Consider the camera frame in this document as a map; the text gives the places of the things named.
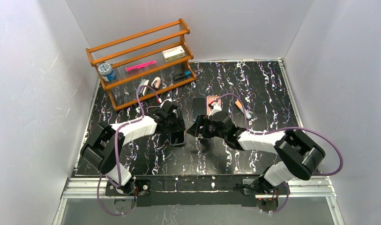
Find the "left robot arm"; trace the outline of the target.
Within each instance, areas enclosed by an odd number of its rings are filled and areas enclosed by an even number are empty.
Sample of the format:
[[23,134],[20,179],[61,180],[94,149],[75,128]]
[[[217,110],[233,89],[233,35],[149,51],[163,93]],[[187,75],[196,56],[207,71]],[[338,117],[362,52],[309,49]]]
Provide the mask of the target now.
[[169,100],[152,106],[134,120],[118,124],[98,124],[80,150],[80,157],[107,177],[111,185],[124,195],[135,195],[135,177],[120,163],[122,147],[144,136],[169,136],[171,146],[185,142],[185,121],[181,109]]

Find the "black smartphone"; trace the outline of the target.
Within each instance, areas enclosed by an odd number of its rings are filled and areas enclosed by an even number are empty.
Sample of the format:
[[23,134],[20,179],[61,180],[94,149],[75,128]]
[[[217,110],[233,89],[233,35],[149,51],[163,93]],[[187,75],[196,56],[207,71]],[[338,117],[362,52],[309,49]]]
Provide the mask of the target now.
[[199,115],[206,115],[207,105],[205,97],[195,97],[192,103],[193,121],[196,122]]

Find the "clear phone case with phone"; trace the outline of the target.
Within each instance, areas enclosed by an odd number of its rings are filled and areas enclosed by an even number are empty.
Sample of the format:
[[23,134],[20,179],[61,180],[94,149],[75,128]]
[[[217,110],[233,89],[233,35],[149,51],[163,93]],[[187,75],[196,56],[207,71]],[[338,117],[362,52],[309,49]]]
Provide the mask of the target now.
[[169,143],[171,146],[178,147],[185,143],[185,132],[174,132],[169,135]]

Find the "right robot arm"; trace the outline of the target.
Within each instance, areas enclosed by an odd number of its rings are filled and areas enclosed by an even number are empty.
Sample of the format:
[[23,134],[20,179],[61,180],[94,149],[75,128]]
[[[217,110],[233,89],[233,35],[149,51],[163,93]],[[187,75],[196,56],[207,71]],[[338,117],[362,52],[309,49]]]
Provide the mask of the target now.
[[299,129],[270,134],[254,132],[235,125],[226,112],[198,115],[187,134],[196,138],[222,138],[234,150],[276,153],[281,158],[279,163],[270,165],[251,184],[241,185],[257,193],[270,193],[293,178],[309,180],[326,156],[325,151]]

